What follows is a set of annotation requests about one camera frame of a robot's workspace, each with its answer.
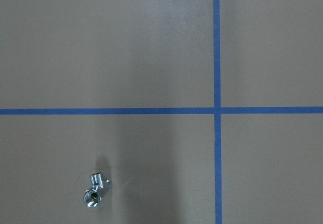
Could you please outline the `chrome angle valve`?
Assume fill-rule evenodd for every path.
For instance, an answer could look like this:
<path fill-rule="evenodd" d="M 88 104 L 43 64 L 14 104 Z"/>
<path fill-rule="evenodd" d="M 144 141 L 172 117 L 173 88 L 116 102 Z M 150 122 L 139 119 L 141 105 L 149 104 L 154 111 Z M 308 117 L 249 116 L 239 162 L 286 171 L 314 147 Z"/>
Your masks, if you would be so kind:
<path fill-rule="evenodd" d="M 90 188 L 83 195 L 83 202 L 87 208 L 98 207 L 103 197 L 112 190 L 112 182 L 104 177 L 101 172 L 90 176 Z"/>

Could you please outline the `brown paper table cover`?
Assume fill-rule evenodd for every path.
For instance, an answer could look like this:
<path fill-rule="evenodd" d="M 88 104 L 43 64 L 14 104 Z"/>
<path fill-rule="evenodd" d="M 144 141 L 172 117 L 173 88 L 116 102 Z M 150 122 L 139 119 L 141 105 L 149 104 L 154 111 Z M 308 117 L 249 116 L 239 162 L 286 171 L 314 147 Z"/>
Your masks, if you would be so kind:
<path fill-rule="evenodd" d="M 322 223 L 322 0 L 1 0 L 1 223 Z"/>

